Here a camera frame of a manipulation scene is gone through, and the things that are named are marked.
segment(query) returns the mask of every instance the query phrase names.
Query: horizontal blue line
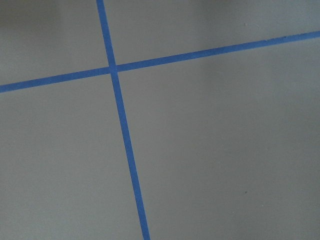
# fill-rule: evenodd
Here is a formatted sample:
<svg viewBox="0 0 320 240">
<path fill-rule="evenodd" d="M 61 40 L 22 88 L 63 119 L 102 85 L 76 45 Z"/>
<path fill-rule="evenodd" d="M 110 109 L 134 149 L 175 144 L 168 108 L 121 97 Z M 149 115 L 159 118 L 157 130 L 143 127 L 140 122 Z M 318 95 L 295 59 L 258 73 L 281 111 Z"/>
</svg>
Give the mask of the horizontal blue line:
<svg viewBox="0 0 320 240">
<path fill-rule="evenodd" d="M 147 68 L 147 67 L 152 67 L 152 66 L 157 66 L 162 64 L 169 64 L 169 63 L 175 63 L 175 62 L 186 61 L 191 59 L 198 59 L 198 58 L 209 57 L 214 55 L 238 52 L 238 51 L 243 51 L 248 49 L 256 49 L 256 48 L 262 48 L 262 47 L 267 47 L 272 45 L 297 42 L 297 41 L 302 41 L 307 39 L 314 39 L 319 37 L 320 37 L 320 31 L 313 31 L 313 32 L 290 35 L 290 36 L 282 36 L 282 37 L 272 38 L 268 40 L 253 41 L 248 43 L 211 48 L 211 49 L 202 50 L 202 51 L 183 53 L 183 54 L 178 54 L 173 56 L 159 57 L 159 58 L 154 58 L 150 60 L 125 63 L 125 64 L 118 65 L 117 70 L 118 72 L 123 72 L 123 71 Z"/>
<path fill-rule="evenodd" d="M 56 83 L 89 78 L 94 76 L 100 76 L 100 75 L 105 75 L 109 73 L 110 73 L 109 67 L 102 67 L 102 68 L 72 72 L 72 73 L 67 73 L 67 74 L 62 74 L 57 76 L 43 77 L 43 78 L 38 78 L 34 80 L 15 82 L 10 84 L 0 85 L 0 93 L 10 92 L 10 91 L 19 90 L 19 89 L 38 87 L 38 86 L 43 86 L 48 84 L 56 84 Z"/>
</svg>

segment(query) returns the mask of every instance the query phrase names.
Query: gray floor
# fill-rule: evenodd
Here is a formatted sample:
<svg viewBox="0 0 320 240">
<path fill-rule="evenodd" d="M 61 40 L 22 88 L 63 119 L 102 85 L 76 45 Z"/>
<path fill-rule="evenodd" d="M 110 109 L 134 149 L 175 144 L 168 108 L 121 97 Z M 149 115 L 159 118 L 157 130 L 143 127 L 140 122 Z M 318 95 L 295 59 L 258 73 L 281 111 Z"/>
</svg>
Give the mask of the gray floor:
<svg viewBox="0 0 320 240">
<path fill-rule="evenodd" d="M 319 1 L 105 0 L 117 64 L 320 30 Z M 96 1 L 0 2 L 0 85 L 108 66 Z M 320 239 L 320 39 L 119 73 L 152 240 Z M 109 75 L 0 94 L 0 239 L 141 240 Z"/>
</svg>

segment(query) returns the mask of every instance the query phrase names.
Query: blue tape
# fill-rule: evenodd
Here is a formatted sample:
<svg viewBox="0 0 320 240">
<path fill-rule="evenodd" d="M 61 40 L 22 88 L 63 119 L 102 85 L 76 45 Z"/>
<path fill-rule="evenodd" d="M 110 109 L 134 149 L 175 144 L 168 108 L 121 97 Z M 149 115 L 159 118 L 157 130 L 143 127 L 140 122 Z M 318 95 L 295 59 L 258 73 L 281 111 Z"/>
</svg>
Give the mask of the blue tape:
<svg viewBox="0 0 320 240">
<path fill-rule="evenodd" d="M 183 53 L 183 54 L 178 54 L 173 56 L 159 57 L 159 58 L 154 58 L 150 60 L 125 63 L 125 64 L 118 65 L 117 70 L 118 72 L 123 72 L 123 71 L 147 68 L 147 67 L 152 67 L 152 66 L 157 66 L 162 64 L 169 64 L 169 63 L 175 63 L 175 62 L 186 61 L 191 59 L 198 59 L 198 58 L 209 57 L 214 55 L 238 52 L 238 51 L 243 51 L 248 49 L 256 49 L 256 48 L 262 48 L 262 47 L 267 47 L 272 45 L 285 44 L 285 43 L 302 41 L 307 39 L 314 39 L 319 37 L 320 37 L 320 31 L 313 31 L 313 32 L 302 33 L 297 35 L 277 37 L 277 38 L 272 38 L 268 40 L 253 41 L 253 42 L 247 42 L 247 43 L 236 44 L 231 46 L 217 47 L 217 48 L 212 48 L 208 50 Z"/>
<path fill-rule="evenodd" d="M 139 215 L 142 236 L 144 240 L 150 240 L 147 217 L 146 217 L 145 207 L 144 207 L 142 193 L 140 189 L 134 152 L 131 144 L 129 127 L 128 127 L 128 122 L 127 122 L 127 117 L 125 112 L 124 101 L 121 93 L 121 87 L 119 82 L 114 50 L 111 42 L 111 36 L 110 36 L 110 30 L 109 30 L 105 5 L 103 0 L 96 0 L 96 4 L 97 4 L 99 18 L 100 18 L 105 51 L 106 51 L 107 59 L 109 62 L 109 69 L 110 69 L 110 75 L 112 79 L 115 102 L 116 102 L 116 106 L 119 114 L 124 147 L 125 147 L 128 165 L 129 165 L 129 171 L 130 171 L 130 176 L 131 176 L 131 181 L 133 186 L 136 207 Z"/>
<path fill-rule="evenodd" d="M 102 67 L 102 68 L 96 68 L 96 69 L 91 69 L 86 71 L 78 71 L 73 73 L 57 75 L 57 76 L 43 77 L 43 78 L 38 78 L 34 80 L 29 80 L 29 81 L 10 83 L 5 85 L 0 85 L 0 93 L 10 92 L 10 91 L 19 90 L 19 89 L 38 87 L 38 86 L 43 86 L 48 84 L 56 84 L 56 83 L 61 83 L 61 82 L 66 82 L 71 80 L 105 75 L 109 73 L 110 73 L 109 67 Z"/>
</svg>

